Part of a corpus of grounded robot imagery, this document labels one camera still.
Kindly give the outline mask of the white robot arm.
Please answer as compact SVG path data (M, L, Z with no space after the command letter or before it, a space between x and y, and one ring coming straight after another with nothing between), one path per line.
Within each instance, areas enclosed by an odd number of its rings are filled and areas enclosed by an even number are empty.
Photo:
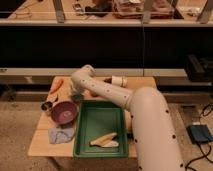
M95 70L85 65L71 75L74 90L85 89L126 109L131 114L138 171L185 171L171 114L163 94L151 86L135 90L94 78Z

